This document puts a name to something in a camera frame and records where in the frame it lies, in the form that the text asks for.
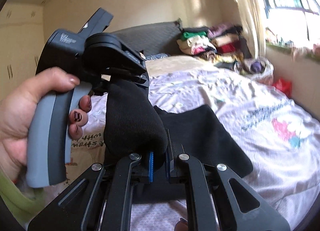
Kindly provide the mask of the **right hand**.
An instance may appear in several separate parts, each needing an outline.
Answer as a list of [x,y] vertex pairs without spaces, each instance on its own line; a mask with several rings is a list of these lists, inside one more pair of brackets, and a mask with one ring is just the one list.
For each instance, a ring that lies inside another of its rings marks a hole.
[[174,231],[188,231],[188,221],[185,220],[184,218],[180,218],[178,223],[176,223]]

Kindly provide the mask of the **left hand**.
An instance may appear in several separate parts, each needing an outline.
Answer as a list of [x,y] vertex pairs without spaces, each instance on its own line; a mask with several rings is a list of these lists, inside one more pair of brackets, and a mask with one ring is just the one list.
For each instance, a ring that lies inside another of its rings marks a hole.
[[29,78],[1,101],[1,170],[12,182],[27,164],[27,137],[40,99],[50,91],[67,92],[80,80],[60,68]]

